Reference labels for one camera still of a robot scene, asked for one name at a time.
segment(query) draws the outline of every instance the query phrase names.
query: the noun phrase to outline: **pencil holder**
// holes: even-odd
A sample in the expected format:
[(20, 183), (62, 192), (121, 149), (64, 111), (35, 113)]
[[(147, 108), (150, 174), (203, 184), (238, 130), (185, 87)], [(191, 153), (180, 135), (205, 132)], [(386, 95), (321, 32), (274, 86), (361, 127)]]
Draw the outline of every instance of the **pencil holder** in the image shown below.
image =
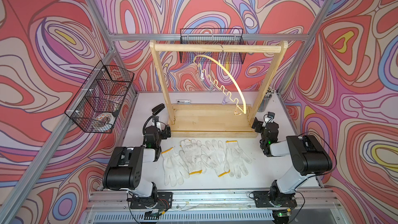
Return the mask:
[(266, 107), (267, 107), (267, 104), (269, 102), (269, 99), (271, 99), (272, 94), (274, 92), (275, 92), (275, 90), (273, 88), (271, 88), (271, 87), (267, 90), (266, 95), (264, 96), (264, 98), (263, 98), (263, 100), (262, 100), (262, 102), (260, 104), (260, 107), (258, 108), (257, 112), (264, 112), (266, 110)]

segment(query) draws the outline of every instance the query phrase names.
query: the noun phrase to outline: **glove finger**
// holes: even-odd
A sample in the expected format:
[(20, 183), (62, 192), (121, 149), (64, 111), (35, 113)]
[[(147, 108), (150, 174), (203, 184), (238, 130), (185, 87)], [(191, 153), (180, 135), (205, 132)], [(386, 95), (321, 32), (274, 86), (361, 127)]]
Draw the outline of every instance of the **glove finger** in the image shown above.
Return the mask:
[(188, 169), (185, 169), (183, 166), (178, 165), (178, 173), (180, 173), (183, 177), (189, 178)]
[(225, 162), (225, 166), (224, 166), (224, 171), (225, 172), (228, 172), (230, 169), (229, 169), (229, 162)]
[(200, 148), (202, 149), (202, 151), (203, 151), (206, 155), (210, 155), (210, 150), (209, 150), (209, 148), (207, 148), (207, 146), (201, 145)]
[(188, 141), (189, 140), (186, 139), (186, 140), (182, 140), (181, 143), (180, 143), (182, 150), (185, 151), (185, 152), (188, 150), (187, 145), (186, 145), (186, 142), (188, 142)]
[(202, 162), (204, 162), (205, 165), (207, 165), (207, 167), (210, 167), (210, 163), (211, 163), (210, 158), (208, 156), (206, 156), (205, 154), (202, 154), (200, 157), (202, 159)]
[(185, 163), (186, 167), (188, 168), (188, 160), (187, 160), (187, 158), (185, 157), (185, 152), (182, 151), (182, 150), (180, 150), (178, 153), (180, 154), (180, 158), (181, 158), (182, 161), (183, 161), (183, 163), (181, 163), (180, 161), (179, 161), (179, 163), (181, 163), (182, 165), (184, 165), (184, 163)]
[(206, 168), (205, 164), (203, 162), (200, 162), (200, 164), (201, 164), (201, 167), (202, 167), (202, 173), (206, 173), (207, 168)]
[(192, 141), (190, 141), (189, 139), (186, 139), (186, 140), (185, 140), (185, 146), (186, 146), (188, 149), (192, 149)]
[(235, 176), (235, 167), (233, 165), (231, 165), (229, 167), (229, 176), (230, 177), (234, 177)]
[(170, 172), (165, 171), (164, 172), (164, 185), (168, 185), (170, 183)]
[(211, 143), (210, 141), (206, 141), (206, 145), (207, 145), (207, 147), (209, 147), (209, 150), (211, 152), (215, 151), (215, 147), (213, 146), (213, 143)]
[(177, 185), (176, 173), (170, 173), (170, 182), (172, 187)]
[(213, 139), (213, 140), (211, 141), (211, 144), (213, 145), (213, 147), (214, 147), (215, 150), (218, 150), (218, 143), (217, 143), (217, 141), (216, 141), (215, 139)]
[(248, 172), (248, 170), (247, 170), (247, 168), (246, 168), (246, 166), (245, 166), (245, 164), (243, 162), (240, 165), (240, 169), (242, 170), (242, 174), (243, 175), (248, 175), (249, 174), (249, 172)]
[(207, 147), (208, 149), (212, 146), (211, 142), (208, 141), (208, 140), (205, 142), (205, 144), (206, 144), (206, 147)]
[(236, 175), (236, 178), (241, 177), (240, 168), (239, 168), (238, 164), (235, 164), (235, 175)]
[(222, 150), (224, 152), (224, 154), (225, 154), (224, 145), (222, 144), (221, 140), (218, 141), (218, 148), (219, 148), (219, 150)]
[(251, 163), (250, 157), (248, 157), (242, 149), (240, 149), (240, 151), (241, 151), (241, 156), (242, 156), (243, 160), (245, 160), (245, 162), (247, 162), (247, 163)]
[(195, 139), (192, 139), (191, 145), (192, 145), (192, 149), (197, 149), (198, 148), (198, 145), (197, 145), (197, 142), (196, 142)]
[(232, 157), (231, 157), (232, 153), (231, 153), (231, 149), (226, 149), (226, 154), (225, 154), (225, 161), (232, 161)]
[(179, 185), (181, 185), (181, 184), (184, 183), (184, 178), (182, 178), (182, 174), (181, 174), (179, 168), (178, 168), (177, 171), (176, 171), (176, 179), (177, 179), (177, 183), (178, 183)]

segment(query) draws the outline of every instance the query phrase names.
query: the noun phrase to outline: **white work glove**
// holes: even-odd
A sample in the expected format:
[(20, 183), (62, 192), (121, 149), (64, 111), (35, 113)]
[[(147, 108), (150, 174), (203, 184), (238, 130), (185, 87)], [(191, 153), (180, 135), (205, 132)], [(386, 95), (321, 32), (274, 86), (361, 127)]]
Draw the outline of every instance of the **white work glove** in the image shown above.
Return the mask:
[(181, 141), (182, 150), (179, 152), (179, 154), (182, 160), (187, 164), (188, 173), (190, 175), (206, 172), (206, 166), (203, 164), (201, 159), (201, 145), (202, 142), (200, 142), (200, 140), (196, 141), (195, 139), (186, 139)]
[(201, 149), (203, 151), (202, 161), (207, 167), (212, 167), (218, 177), (229, 172), (229, 170), (225, 171), (225, 150), (221, 141), (218, 143), (214, 139), (211, 142), (206, 141), (206, 145), (202, 145)]
[(172, 187), (184, 183), (184, 178), (189, 178), (188, 167), (182, 158), (175, 153), (174, 148), (162, 152), (164, 168), (164, 185), (171, 182)]
[(242, 171), (243, 175), (249, 174), (246, 169), (243, 160), (247, 163), (251, 163), (251, 159), (243, 152), (241, 148), (239, 148), (237, 141), (227, 141), (226, 142), (226, 163), (225, 163), (225, 171), (229, 170), (229, 175), (236, 178), (241, 177), (240, 171)]

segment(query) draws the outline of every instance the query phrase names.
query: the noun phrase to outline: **metal grate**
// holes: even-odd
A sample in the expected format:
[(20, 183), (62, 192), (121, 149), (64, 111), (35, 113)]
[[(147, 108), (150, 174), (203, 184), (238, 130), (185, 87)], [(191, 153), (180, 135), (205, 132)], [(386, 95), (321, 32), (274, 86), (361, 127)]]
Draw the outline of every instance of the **metal grate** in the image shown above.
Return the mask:
[[(180, 42), (182, 44), (220, 44), (243, 45), (242, 28), (182, 28)], [(207, 55), (221, 64), (243, 64), (246, 53), (239, 52), (180, 52), (181, 63), (192, 63), (197, 55)], [(197, 63), (211, 63), (209, 59), (198, 57)]]
[(102, 65), (77, 107), (70, 111), (68, 106), (65, 113), (84, 132), (112, 133), (133, 79), (134, 73), (131, 71)]
[[(144, 212), (132, 212), (133, 216), (139, 222), (153, 222), (146, 220)], [(97, 212), (94, 217), (94, 223), (118, 223), (134, 222), (132, 215), (127, 213), (109, 213)], [(245, 210), (245, 211), (167, 211), (160, 216), (159, 222), (196, 222), (196, 221), (253, 221), (253, 220), (274, 220), (272, 210)]]

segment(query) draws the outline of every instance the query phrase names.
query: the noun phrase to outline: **wooden base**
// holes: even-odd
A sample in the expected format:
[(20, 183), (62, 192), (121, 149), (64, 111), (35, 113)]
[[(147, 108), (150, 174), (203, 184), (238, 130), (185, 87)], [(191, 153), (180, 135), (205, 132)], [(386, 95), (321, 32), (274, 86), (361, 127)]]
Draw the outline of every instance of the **wooden base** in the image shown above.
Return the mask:
[(246, 114), (234, 115), (234, 104), (172, 104), (175, 123), (170, 124), (172, 137), (184, 138), (255, 138)]

